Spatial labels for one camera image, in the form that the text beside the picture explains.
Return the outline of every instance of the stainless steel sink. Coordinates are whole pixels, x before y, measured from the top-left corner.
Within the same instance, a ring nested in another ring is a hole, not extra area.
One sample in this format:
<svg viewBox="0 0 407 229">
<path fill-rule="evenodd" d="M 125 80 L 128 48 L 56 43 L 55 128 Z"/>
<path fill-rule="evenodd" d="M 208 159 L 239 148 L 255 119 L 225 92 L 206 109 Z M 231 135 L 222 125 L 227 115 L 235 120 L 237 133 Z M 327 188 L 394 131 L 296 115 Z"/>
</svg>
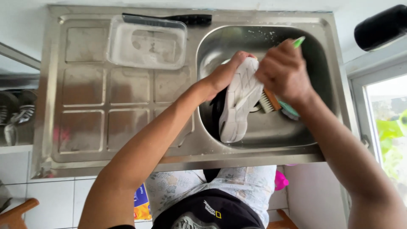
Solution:
<svg viewBox="0 0 407 229">
<path fill-rule="evenodd" d="M 289 26 L 226 26 L 209 33 L 197 53 L 197 77 L 202 79 L 236 51 L 253 53 L 259 60 L 267 50 L 287 38 L 305 36 L 302 52 L 307 62 L 311 83 L 329 108 L 333 108 L 333 91 L 324 49 L 311 34 Z M 212 105 L 205 102 L 199 113 L 207 131 L 216 138 L 218 129 L 212 117 Z M 277 148 L 315 143 L 300 121 L 293 121 L 281 112 L 250 113 L 247 132 L 241 141 L 230 144 L 240 148 Z"/>
<path fill-rule="evenodd" d="M 313 87 L 340 121 L 356 126 L 332 13 L 48 8 L 31 177 L 98 174 L 128 139 L 234 52 L 262 59 L 289 37 L 306 36 L 302 49 Z M 123 68 L 105 57 L 110 19 L 123 12 L 211 14 L 212 24 L 188 26 L 179 70 Z M 155 171 L 324 161 L 300 121 L 257 111 L 248 116 L 243 140 L 226 145 L 213 137 L 211 112 L 208 102 L 195 110 Z"/>
</svg>

